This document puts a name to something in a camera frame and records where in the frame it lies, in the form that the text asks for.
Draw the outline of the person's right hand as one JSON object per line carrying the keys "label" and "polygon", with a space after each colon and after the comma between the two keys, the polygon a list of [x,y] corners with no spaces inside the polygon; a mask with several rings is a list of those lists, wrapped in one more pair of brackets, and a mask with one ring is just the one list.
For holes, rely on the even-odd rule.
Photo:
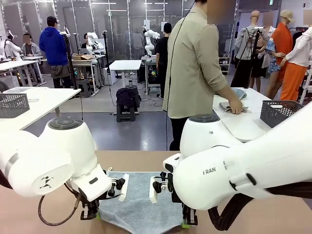
{"label": "person's right hand", "polygon": [[228,102],[229,102],[229,107],[231,109],[231,112],[233,114],[238,115],[238,114],[242,113],[243,104],[239,98],[234,97],[232,99],[229,99]]}

